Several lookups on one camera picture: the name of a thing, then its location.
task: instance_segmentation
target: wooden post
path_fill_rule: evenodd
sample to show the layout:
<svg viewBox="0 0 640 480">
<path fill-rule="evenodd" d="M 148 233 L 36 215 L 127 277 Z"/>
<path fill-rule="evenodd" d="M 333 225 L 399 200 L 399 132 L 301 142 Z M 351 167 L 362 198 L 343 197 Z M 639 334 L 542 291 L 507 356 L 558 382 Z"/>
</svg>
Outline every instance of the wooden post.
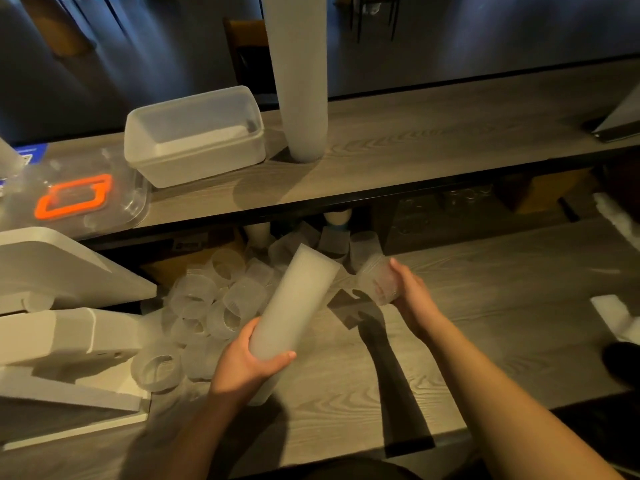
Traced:
<svg viewBox="0 0 640 480">
<path fill-rule="evenodd" d="M 40 35 L 58 57 L 73 57 L 93 50 L 75 21 L 55 0 L 20 0 Z"/>
</svg>

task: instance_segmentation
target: hand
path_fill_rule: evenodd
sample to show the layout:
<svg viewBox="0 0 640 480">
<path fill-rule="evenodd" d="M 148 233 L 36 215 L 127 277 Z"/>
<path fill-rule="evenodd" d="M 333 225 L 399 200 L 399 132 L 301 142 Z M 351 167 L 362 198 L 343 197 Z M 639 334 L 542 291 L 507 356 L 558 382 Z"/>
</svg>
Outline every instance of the hand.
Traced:
<svg viewBox="0 0 640 480">
<path fill-rule="evenodd" d="M 260 386 L 288 366 L 296 357 L 295 352 L 284 352 L 271 360 L 258 360 L 249 352 L 249 339 L 260 318 L 247 323 L 240 334 L 222 352 L 211 380 L 212 395 L 226 395 L 238 408 L 246 405 Z"/>
<path fill-rule="evenodd" d="M 394 300 L 409 330 L 421 340 L 427 339 L 427 332 L 433 322 L 443 320 L 424 282 L 404 264 L 391 258 L 389 265 L 399 275 L 402 283 L 401 296 Z"/>
</svg>

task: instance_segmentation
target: forearm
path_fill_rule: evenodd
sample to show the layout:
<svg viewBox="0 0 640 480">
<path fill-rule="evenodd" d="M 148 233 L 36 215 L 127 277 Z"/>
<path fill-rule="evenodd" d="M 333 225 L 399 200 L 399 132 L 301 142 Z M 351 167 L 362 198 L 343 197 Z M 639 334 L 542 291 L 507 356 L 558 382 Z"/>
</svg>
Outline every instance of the forearm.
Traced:
<svg viewBox="0 0 640 480">
<path fill-rule="evenodd" d="M 440 315 L 425 322 L 425 343 L 494 476 L 621 478 L 448 319 Z"/>
<path fill-rule="evenodd" d="M 167 462 L 154 480 L 204 480 L 220 438 L 237 414 L 228 398 L 210 395 L 176 437 Z"/>
</svg>

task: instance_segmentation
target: orange rubber gasket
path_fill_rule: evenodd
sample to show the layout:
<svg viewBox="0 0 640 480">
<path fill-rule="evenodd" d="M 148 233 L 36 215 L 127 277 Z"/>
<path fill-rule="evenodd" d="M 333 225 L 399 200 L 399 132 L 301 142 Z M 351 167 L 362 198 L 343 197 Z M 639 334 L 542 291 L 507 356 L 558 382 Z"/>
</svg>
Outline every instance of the orange rubber gasket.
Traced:
<svg viewBox="0 0 640 480">
<path fill-rule="evenodd" d="M 111 190 L 113 184 L 113 177 L 108 173 L 102 175 L 96 175 L 95 177 L 80 178 L 78 180 L 71 180 L 69 182 L 63 182 L 61 184 L 52 185 L 49 188 L 49 192 L 38 199 L 36 209 L 33 215 L 36 219 L 41 221 L 47 219 L 55 219 L 57 217 L 68 216 L 75 214 L 76 212 L 82 212 L 84 210 L 91 210 L 100 207 L 107 199 L 107 194 Z M 92 200 L 85 202 L 74 203 L 66 205 L 64 207 L 58 207 L 57 209 L 50 209 L 49 206 L 55 205 L 55 198 L 60 190 L 70 189 L 73 187 L 80 187 L 82 185 L 90 185 L 95 195 Z"/>
</svg>

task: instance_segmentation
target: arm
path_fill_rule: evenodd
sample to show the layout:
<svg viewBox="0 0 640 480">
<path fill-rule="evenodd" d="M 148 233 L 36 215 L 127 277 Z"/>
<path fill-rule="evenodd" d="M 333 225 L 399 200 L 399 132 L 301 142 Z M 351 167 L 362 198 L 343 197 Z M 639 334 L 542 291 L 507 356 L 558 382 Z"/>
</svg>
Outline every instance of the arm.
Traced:
<svg viewBox="0 0 640 480">
<path fill-rule="evenodd" d="M 249 338 L 260 319 L 247 323 L 220 357 L 203 407 L 183 428 L 172 446 L 167 462 L 155 476 L 161 480 L 204 480 L 220 438 L 236 414 L 251 400 L 260 386 L 283 370 L 295 352 L 260 361 L 249 352 Z"/>
<path fill-rule="evenodd" d="M 420 278 L 391 259 L 403 295 L 396 306 L 431 350 L 445 382 L 496 478 L 622 477 L 540 403 L 494 365 L 450 322 Z"/>
</svg>

